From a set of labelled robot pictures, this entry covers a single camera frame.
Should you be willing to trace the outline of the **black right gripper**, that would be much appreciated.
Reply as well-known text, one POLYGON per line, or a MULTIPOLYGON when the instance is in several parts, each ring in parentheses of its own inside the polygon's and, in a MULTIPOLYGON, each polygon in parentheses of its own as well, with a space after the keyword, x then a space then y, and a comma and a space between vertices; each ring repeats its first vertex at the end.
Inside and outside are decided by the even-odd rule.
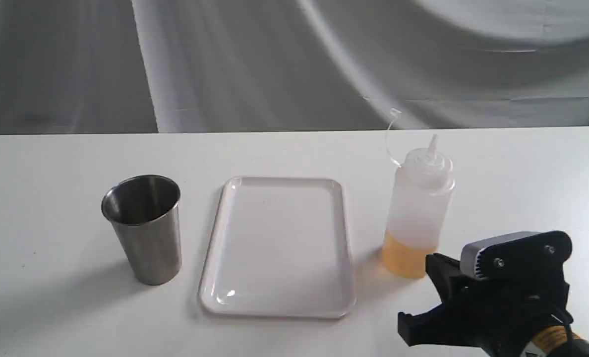
POLYGON ((490 357, 571 357, 573 317, 564 231, 514 232, 466 244, 460 261, 428 254, 425 268, 441 303, 397 314, 408 346, 479 348, 490 357))

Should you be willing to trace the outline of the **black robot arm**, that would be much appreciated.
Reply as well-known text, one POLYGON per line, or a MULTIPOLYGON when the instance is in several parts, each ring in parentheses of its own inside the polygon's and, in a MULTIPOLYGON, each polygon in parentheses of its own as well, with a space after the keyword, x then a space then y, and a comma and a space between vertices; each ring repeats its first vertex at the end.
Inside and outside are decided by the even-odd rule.
POLYGON ((425 270, 440 297, 428 312, 397 314, 408 346, 479 348, 490 357, 589 357, 567 311, 562 231, 514 232, 466 244, 458 259, 428 254, 425 270))

